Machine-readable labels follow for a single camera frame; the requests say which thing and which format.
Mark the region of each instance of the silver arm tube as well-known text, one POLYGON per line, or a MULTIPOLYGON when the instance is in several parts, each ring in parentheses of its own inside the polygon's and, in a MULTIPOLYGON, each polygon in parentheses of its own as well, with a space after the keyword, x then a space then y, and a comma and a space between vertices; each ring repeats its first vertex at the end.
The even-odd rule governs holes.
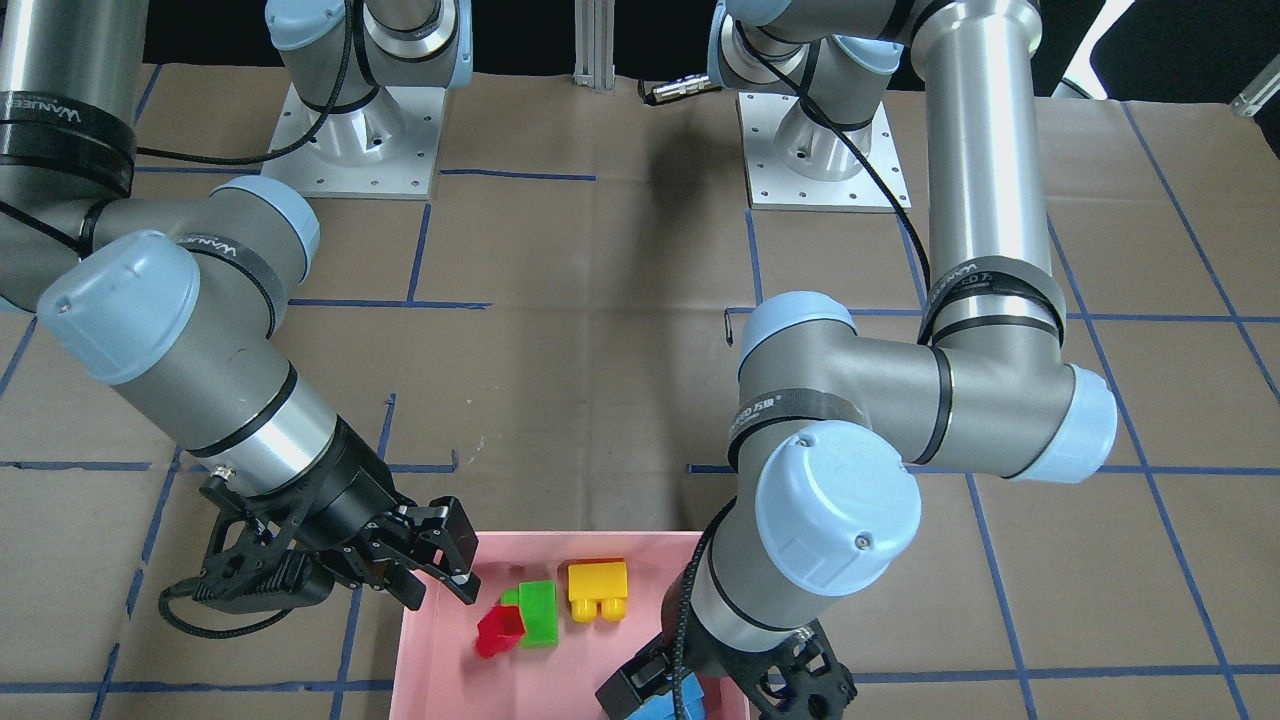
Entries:
POLYGON ((1041 20, 1025 0, 954 3, 916 32, 928 83, 929 247, 945 272, 1000 255, 1052 274, 1030 77, 1041 20))

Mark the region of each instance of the blue tape line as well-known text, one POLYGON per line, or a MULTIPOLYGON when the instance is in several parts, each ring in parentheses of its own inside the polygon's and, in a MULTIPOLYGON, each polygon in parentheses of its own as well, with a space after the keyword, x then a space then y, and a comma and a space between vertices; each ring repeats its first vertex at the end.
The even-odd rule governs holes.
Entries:
POLYGON ((595 176, 573 176, 573 174, 561 174, 561 173, 516 173, 509 170, 485 170, 480 168, 456 168, 452 170, 440 170, 442 176, 486 176, 493 178, 518 178, 518 179, 558 179, 558 181, 579 181, 579 182, 595 182, 595 176))
POLYGON ((302 307, 399 307, 408 310, 488 310, 493 302, 426 302, 422 300, 328 300, 323 297, 294 297, 289 305, 302 307))
POLYGON ((1221 675, 1217 665, 1135 665, 1132 667, 1046 667, 1028 670, 1033 680, 1073 680, 1080 678, 1185 678, 1221 675))
POLYGON ((4 374, 0 375, 0 397, 4 397, 4 391, 9 388, 9 380, 13 379, 13 374, 18 369, 18 363, 22 360, 22 356, 27 354, 27 346, 31 345, 31 336, 33 334, 36 334, 35 318, 27 323, 27 332, 22 334, 22 340, 18 341, 18 347, 13 351, 13 357, 9 359, 9 365, 5 366, 4 374))
POLYGON ((129 597, 124 600, 124 614, 133 618, 133 609, 138 603, 138 592, 142 591, 142 568, 133 570, 133 584, 129 585, 129 597))
POLYGON ((93 711, 90 712, 90 720, 100 720, 102 717, 102 705, 106 703, 108 685, 111 684, 111 675, 115 675, 115 662, 120 659, 120 643, 111 646, 111 652, 106 656, 106 671, 102 673, 102 682, 97 685, 97 693, 93 698, 93 711))
POLYGON ((173 451, 173 460, 169 461, 169 471, 165 473, 164 484, 160 486, 160 497, 156 498, 156 509, 151 514, 151 527, 147 528, 147 539, 142 543, 142 564, 151 561, 151 551, 155 550, 156 536, 160 533, 160 518, 164 516, 164 506, 169 502, 169 491, 173 489, 173 478, 178 474, 182 448, 173 451))
POLYGON ((1071 270, 1071 263, 1066 259, 1066 251, 1062 250, 1062 241, 1057 237, 1057 228, 1053 227, 1052 218, 1047 218, 1046 222, 1048 225, 1050 240, 1053 241, 1053 247, 1057 251, 1059 260, 1062 263, 1062 272, 1066 274, 1068 284, 1070 284, 1071 293, 1075 296, 1075 302, 1079 305, 1080 313, 1084 315, 1084 327, 1088 329, 1089 338, 1093 341, 1093 348, 1097 351, 1098 360, 1102 363, 1102 372, 1106 374, 1107 384, 1111 386, 1111 391, 1115 393, 1116 409, 1120 411, 1120 418, 1124 419, 1125 428, 1129 430, 1129 438, 1133 441, 1134 451, 1138 454, 1139 469, 1147 478, 1147 487, 1151 491, 1151 497, 1160 514, 1160 521, 1165 525, 1165 533, 1169 536, 1169 543, 1174 548, 1174 556, 1178 559, 1179 568, 1181 568, 1187 589, 1192 594, 1192 600, 1196 603, 1196 611, 1199 614, 1201 623, 1204 625, 1204 633, 1208 635, 1210 646, 1212 646, 1213 655, 1217 657, 1219 667, 1221 669, 1222 676, 1226 679, 1226 687, 1231 693, 1231 700, 1235 702, 1235 710, 1239 714, 1240 720, 1249 720, 1249 711, 1244 707, 1244 698, 1240 696, 1240 688, 1235 683, 1235 675, 1231 673, 1231 666, 1226 660, 1226 652, 1222 650, 1222 643, 1217 637, 1217 630, 1213 629, 1213 621, 1210 619, 1208 610, 1204 607, 1204 598, 1201 597, 1199 588, 1196 585, 1196 577, 1192 574, 1190 564, 1187 561, 1187 555, 1183 552, 1183 546, 1178 539, 1178 532, 1174 529, 1172 519, 1169 516, 1169 510, 1165 507, 1165 498, 1160 493, 1160 487, 1156 484, 1156 475, 1152 470, 1151 462, 1147 460, 1147 452, 1142 447, 1142 439, 1138 437, 1138 428, 1133 423, 1133 415, 1129 414, 1129 406, 1124 400, 1124 393, 1120 392, 1120 384, 1116 382, 1111 361, 1107 359, 1107 354, 1102 348, 1102 338, 1098 337, 1098 329, 1093 323, 1092 315, 1089 315, 1089 307, 1084 302, 1084 295, 1080 292, 1080 284, 1076 282, 1075 273, 1071 270))
POLYGON ((93 470, 108 473, 145 473, 150 462, 97 462, 92 460, 0 460, 0 468, 18 470, 93 470))
POLYGON ((257 168, 212 168, 212 167, 180 167, 180 165, 146 165, 133 168, 136 173, 191 173, 206 176, 257 176, 262 170, 257 168))
POLYGON ((991 680, 1016 680, 1014 670, 938 670, 929 673, 858 673, 858 684, 881 683, 982 683, 991 680))
POLYGON ((137 124, 142 119, 142 110, 147 109, 147 100, 151 100, 151 91, 156 88, 156 81, 160 79, 160 70, 163 69, 164 65, 161 64, 151 70, 151 79, 147 81, 147 87, 142 91, 142 97, 138 100, 138 108, 133 111, 133 124, 137 124))
POLYGON ((1014 614, 1009 609, 1009 597, 1005 594, 1005 580, 1000 577, 1000 564, 996 562, 996 547, 991 542, 991 529, 987 527, 987 514, 982 509, 982 498, 978 496, 978 482, 973 473, 964 474, 969 486, 969 501, 973 502, 973 514, 978 519, 978 532, 982 534, 982 548, 987 553, 987 565, 991 568, 991 579, 996 585, 996 601, 1000 603, 1000 615, 1005 620, 1005 633, 1009 635, 1009 650, 1014 655, 1014 670, 1018 674, 1018 684, 1023 689, 1023 703, 1027 706, 1027 720, 1037 720, 1036 698, 1032 697, 1030 676, 1027 674, 1027 662, 1023 660, 1023 647, 1018 642, 1018 629, 1014 626, 1014 614))
MULTIPOLYGON (((1235 310, 1235 304, 1231 302, 1231 297, 1226 293, 1226 286, 1217 277, 1217 272, 1213 270, 1213 263, 1210 261, 1208 254, 1204 252, 1204 246, 1201 245, 1199 237, 1196 234, 1196 229, 1192 228, 1192 223, 1187 219, 1187 213, 1183 211, 1183 204, 1178 201, 1178 196, 1174 193, 1172 186, 1169 184, 1169 178, 1165 177, 1165 170, 1161 169, 1160 161, 1156 160, 1156 154, 1151 151, 1151 146, 1147 145, 1146 136, 1142 135, 1142 129, 1138 127, 1138 120, 1134 119, 1133 113, 1129 106, 1124 102, 1120 104, 1120 109, 1124 110, 1125 118, 1129 119, 1129 127, 1133 128, 1133 133, 1138 136, 1138 142, 1142 145, 1143 152, 1147 154, 1147 159, 1151 160, 1151 167, 1156 170, 1156 177, 1160 178, 1160 184, 1165 186, 1165 193, 1169 195, 1169 201, 1174 204, 1174 210, 1178 211, 1178 219, 1183 222, 1183 228, 1187 229, 1187 236, 1192 240, 1192 245, 1196 246, 1196 254, 1199 255, 1201 263, 1204 264, 1204 269, 1208 270, 1210 279, 1213 281, 1213 287, 1217 293, 1222 297, 1222 305, 1226 305, 1226 313, 1233 318, 1238 319, 1240 316, 1235 310)), ((1272 397, 1276 402, 1280 402, 1280 387, 1276 387, 1275 378, 1271 377, 1271 372, 1267 369, 1267 364, 1262 360, 1262 354, 1258 352, 1258 347, 1253 343, 1253 338, 1249 336, 1249 331, 1243 323, 1235 323, 1235 329, 1239 331, 1240 337, 1244 338, 1244 345, 1249 348, 1249 355, 1253 355, 1253 361, 1258 366, 1258 372, 1262 373, 1262 378, 1266 379, 1267 387, 1271 388, 1272 397)), ((1244 711, 1243 703, 1238 703, 1240 711, 1244 711)))
POLYGON ((902 249, 906 250, 906 264, 911 269, 915 296, 920 300, 920 307, 924 307, 928 296, 924 290, 924 278, 920 275, 920 264, 915 259, 915 245, 911 243, 911 236, 906 234, 906 225, 902 223, 902 218, 897 215, 893 215, 893 218, 897 222, 897 234, 902 236, 902 249))
POLYGON ((426 251, 426 228, 431 224, 431 204, 422 205, 422 223, 417 229, 417 249, 413 251, 413 269, 408 273, 408 292, 404 301, 412 302, 417 295, 417 279, 422 272, 422 254, 426 251))
POLYGON ((746 209, 746 242, 748 247, 751 249, 751 282, 755 287, 755 304, 759 305, 764 302, 764 286, 760 281, 760 252, 755 246, 755 218, 751 217, 751 209, 746 209))

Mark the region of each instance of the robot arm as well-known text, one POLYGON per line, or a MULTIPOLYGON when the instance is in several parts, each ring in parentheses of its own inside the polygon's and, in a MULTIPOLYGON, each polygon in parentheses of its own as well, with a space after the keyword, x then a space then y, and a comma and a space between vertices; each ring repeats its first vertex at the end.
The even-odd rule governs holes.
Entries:
POLYGON ((831 35, 911 45, 928 83, 942 272, 916 345, 858 336, 819 293, 785 293, 751 314, 730 430, 736 503, 668 592, 663 634, 598 693, 613 720, 676 694, 686 669, 732 676, 763 717, 840 715, 852 678, 817 618, 914 538, 920 496, 902 461, 1078 483, 1116 430, 1103 380, 1061 357, 1065 301, 1051 277, 1032 106, 1034 3, 730 0, 727 10, 710 59, 730 85, 764 83, 763 61, 812 67, 796 59, 829 47, 831 35), (664 683, 628 682, 655 661, 664 683))
MULTIPOLYGON (((435 8, 376 5, 401 19, 435 8)), ((337 17, 329 29, 344 40, 347 14, 337 17)), ((323 601, 335 580, 417 609, 413 570, 475 602, 476 537, 458 501, 420 507, 397 492, 385 462, 268 341, 311 269, 320 228, 307 202, 265 177, 200 201, 128 199, 145 18, 146 0, 10 4, 0 297, 36 310, 93 378, 211 470, 202 493, 219 519, 204 566, 165 592, 161 614, 234 637, 265 624, 206 632, 169 602, 283 614, 323 601)))

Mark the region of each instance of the green toy block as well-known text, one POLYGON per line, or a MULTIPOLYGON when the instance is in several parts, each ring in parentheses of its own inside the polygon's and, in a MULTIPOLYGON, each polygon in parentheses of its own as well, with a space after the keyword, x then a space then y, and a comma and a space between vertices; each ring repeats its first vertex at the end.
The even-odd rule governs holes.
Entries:
POLYGON ((559 644, 556 580, 520 583, 520 616, 525 620, 525 638, 520 647, 556 647, 559 644))

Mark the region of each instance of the metal base plate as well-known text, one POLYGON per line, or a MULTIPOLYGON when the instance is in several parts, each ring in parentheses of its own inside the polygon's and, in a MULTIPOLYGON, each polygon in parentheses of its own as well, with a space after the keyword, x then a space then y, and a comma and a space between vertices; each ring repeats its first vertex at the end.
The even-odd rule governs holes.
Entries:
MULTIPOLYGON (((349 167, 329 163, 311 145, 271 160, 262 174, 278 179, 303 197, 353 197, 381 200, 428 200, 435 177, 435 155, 444 120, 444 88, 388 87, 404 113, 408 128, 399 140, 403 151, 381 161, 349 167)), ((271 147, 283 147, 302 137, 311 115, 289 87, 271 147)))
MULTIPOLYGON (((740 92, 739 117, 742 120, 742 154, 751 208, 756 210, 823 210, 833 213, 892 213, 884 193, 876 187, 867 170, 846 181, 822 182, 806 178, 782 161, 773 146, 782 117, 795 97, 767 92, 740 92)), ((888 129, 884 106, 872 119, 872 151, 867 155, 884 184, 897 195, 902 208, 911 206, 897 160, 897 147, 888 129)))

